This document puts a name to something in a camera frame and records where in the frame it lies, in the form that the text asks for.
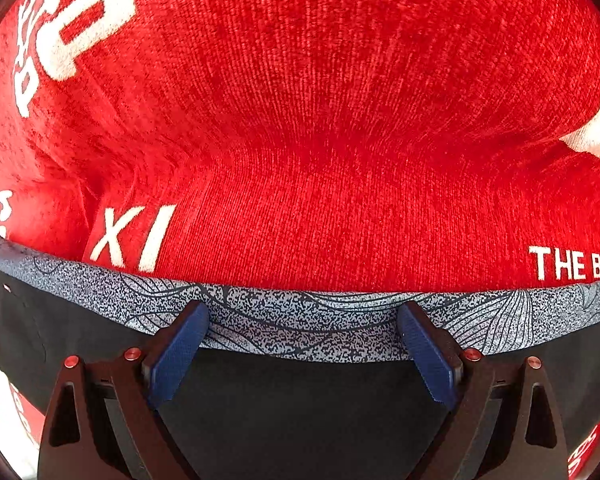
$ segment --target black fabric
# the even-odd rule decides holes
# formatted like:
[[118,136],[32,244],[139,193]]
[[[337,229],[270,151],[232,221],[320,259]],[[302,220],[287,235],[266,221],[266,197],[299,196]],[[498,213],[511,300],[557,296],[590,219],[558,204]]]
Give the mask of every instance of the black fabric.
[[[43,411],[67,355],[109,359],[147,337],[0,272],[0,368]],[[600,420],[600,323],[496,358],[530,354],[547,367],[572,450]],[[404,479],[445,416],[411,362],[205,349],[160,413],[203,480]]]

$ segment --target screw head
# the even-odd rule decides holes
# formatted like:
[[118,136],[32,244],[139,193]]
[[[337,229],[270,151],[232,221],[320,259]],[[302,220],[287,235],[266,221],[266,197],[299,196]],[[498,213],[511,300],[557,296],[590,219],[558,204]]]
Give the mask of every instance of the screw head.
[[137,348],[137,347],[133,347],[133,348],[129,348],[126,352],[125,352],[125,359],[127,361],[135,361],[136,359],[138,359],[140,356],[142,355],[142,350]]
[[464,351],[464,357],[466,357],[469,361],[477,362],[484,356],[477,348],[467,348]]
[[77,355],[70,355],[64,360],[64,366],[66,368],[75,368],[80,362],[80,358]]
[[538,357],[535,357],[535,356],[531,356],[531,357],[526,358],[526,362],[534,370],[538,370],[539,368],[542,367],[542,361],[540,361],[540,359]]

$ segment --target gray patterned fabric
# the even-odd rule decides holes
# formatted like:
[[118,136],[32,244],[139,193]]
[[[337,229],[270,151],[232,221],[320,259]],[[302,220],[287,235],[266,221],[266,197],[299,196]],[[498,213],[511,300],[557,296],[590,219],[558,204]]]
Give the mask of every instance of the gray patterned fabric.
[[558,288],[458,293],[299,292],[142,278],[70,262],[0,237],[0,270],[141,332],[168,326],[190,300],[211,326],[203,347],[306,361],[404,360],[399,304],[484,354],[537,345],[600,322],[600,281]]

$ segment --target blue pad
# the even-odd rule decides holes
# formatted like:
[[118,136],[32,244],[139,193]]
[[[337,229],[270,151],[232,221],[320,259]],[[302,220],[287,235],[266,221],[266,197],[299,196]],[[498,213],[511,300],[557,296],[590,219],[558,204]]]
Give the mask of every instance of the blue pad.
[[173,399],[208,329],[209,309],[200,303],[151,370],[148,401],[154,410],[165,400]]
[[402,344],[415,362],[431,397],[436,402],[443,402],[452,411],[458,402],[453,370],[406,304],[398,309],[398,330]]

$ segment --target ribbed fabric texture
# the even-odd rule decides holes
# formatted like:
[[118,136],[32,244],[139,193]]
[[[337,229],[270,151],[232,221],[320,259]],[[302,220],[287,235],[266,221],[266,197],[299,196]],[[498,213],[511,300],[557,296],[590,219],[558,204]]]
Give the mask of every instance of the ribbed fabric texture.
[[600,157],[560,139],[599,110],[590,0],[19,0],[0,224],[189,282],[592,282]]

